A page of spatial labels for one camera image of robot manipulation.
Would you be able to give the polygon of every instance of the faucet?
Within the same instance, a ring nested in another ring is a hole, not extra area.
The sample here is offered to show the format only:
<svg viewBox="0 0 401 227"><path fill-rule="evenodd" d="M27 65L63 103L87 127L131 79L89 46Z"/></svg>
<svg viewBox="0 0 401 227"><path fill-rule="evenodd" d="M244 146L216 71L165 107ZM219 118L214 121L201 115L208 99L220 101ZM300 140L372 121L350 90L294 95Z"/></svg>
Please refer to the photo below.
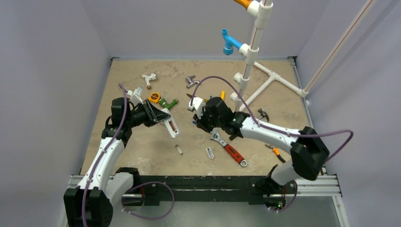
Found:
<svg viewBox="0 0 401 227"><path fill-rule="evenodd" d="M223 39L226 42L223 47L223 53L225 55L231 55L234 52L233 46L239 50L239 48L241 48L243 45L232 36L229 36L227 29L223 29L221 33L223 34Z"/></svg>

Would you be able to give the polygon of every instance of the hammer head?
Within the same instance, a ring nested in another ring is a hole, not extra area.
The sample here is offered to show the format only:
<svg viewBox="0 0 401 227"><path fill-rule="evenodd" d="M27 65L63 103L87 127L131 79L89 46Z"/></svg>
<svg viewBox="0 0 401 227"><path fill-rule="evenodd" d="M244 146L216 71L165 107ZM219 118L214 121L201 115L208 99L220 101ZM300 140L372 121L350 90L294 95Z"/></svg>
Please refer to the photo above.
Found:
<svg viewBox="0 0 401 227"><path fill-rule="evenodd" d="M267 114L266 111L264 111L262 108L260 108L260 109L258 110L258 112L261 114L261 117L262 117L262 118L265 117L265 118L267 119L267 122L270 121L269 115Z"/></svg>

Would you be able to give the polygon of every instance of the white wall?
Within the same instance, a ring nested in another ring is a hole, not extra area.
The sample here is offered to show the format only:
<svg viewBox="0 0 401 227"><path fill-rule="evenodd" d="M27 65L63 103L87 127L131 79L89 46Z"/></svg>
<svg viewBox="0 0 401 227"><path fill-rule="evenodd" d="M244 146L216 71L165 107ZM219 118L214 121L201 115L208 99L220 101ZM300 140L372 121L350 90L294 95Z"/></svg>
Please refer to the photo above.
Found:
<svg viewBox="0 0 401 227"><path fill-rule="evenodd" d="M249 43L254 19L232 0L83 0L109 55L226 58L221 30ZM296 56L329 0L274 0L260 58ZM238 53L232 58L241 58Z"/></svg>
<svg viewBox="0 0 401 227"><path fill-rule="evenodd" d="M1 226L59 226L108 68L81 1L0 1Z"/></svg>
<svg viewBox="0 0 401 227"><path fill-rule="evenodd" d="M330 1L296 60L304 86L364 2ZM400 24L400 1L378 1L307 96L318 132L355 132L327 163L338 174L351 226L401 226ZM324 138L331 151L344 140Z"/></svg>

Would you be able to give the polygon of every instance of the screwdriver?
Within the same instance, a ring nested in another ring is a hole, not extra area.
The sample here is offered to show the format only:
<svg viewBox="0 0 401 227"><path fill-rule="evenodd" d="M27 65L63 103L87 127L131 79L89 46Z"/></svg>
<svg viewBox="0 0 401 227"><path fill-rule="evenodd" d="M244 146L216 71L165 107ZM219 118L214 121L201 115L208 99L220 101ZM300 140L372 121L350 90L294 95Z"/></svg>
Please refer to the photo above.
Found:
<svg viewBox="0 0 401 227"><path fill-rule="evenodd" d="M277 158L282 162L285 163L286 161L283 159L283 157L280 155L279 149L273 147L270 144L265 144L265 146L267 146L268 148L271 148L273 150L273 152L276 154Z"/></svg>
<svg viewBox="0 0 401 227"><path fill-rule="evenodd" d="M187 93L187 96L189 97L189 98L192 98L192 95L190 95L190 94L188 94ZM207 101L209 101L209 100L207 100L207 99L203 99L205 102L207 102Z"/></svg>

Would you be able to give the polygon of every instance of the wooden table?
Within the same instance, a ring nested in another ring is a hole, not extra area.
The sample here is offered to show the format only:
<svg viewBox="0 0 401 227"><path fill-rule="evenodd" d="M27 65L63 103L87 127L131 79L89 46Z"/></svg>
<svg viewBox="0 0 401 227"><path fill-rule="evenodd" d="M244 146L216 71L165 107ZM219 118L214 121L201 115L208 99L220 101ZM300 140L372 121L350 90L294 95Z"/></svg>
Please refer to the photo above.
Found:
<svg viewBox="0 0 401 227"><path fill-rule="evenodd" d="M296 84L293 70L288 61L260 61L270 70L274 70L284 79ZM126 149L117 160L114 171L119 167L136 167L141 175L266 175L275 164L281 164L275 154L256 140L236 138L228 139L222 130L220 135L229 142L247 160L248 166L241 167L216 141L210 140L210 134L196 128L192 123L194 113L187 110L189 97L195 86L186 88L185 77L196 75L196 80L206 76L217 75L233 82L237 72L243 72L243 61L119 61L114 60L103 92L102 100L96 116L90 143L81 173L84 174L92 163L99 148L101 133L105 121L111 115L111 102L122 97L118 83L122 82L126 89L144 88L142 99L149 97L151 92L158 92L169 103L178 98L179 103L170 112L178 124L181 135L170 138L167 129L161 124L147 128L139 126L132 129L132 136ZM152 89L147 90L142 74L158 75L151 81ZM245 93L249 97L268 76L256 69L251 73L251 79ZM201 84L196 96L209 98L220 96L226 92L225 102L234 110L234 102L229 98L231 88L223 81L209 79ZM307 118L301 99L281 83L274 81L250 105L255 116L257 110L264 108L270 116L270 123L287 128L302 129L307 125ZM178 144L183 155L175 149ZM206 148L211 147L215 158L209 159ZM290 155L281 151L284 159Z"/></svg>

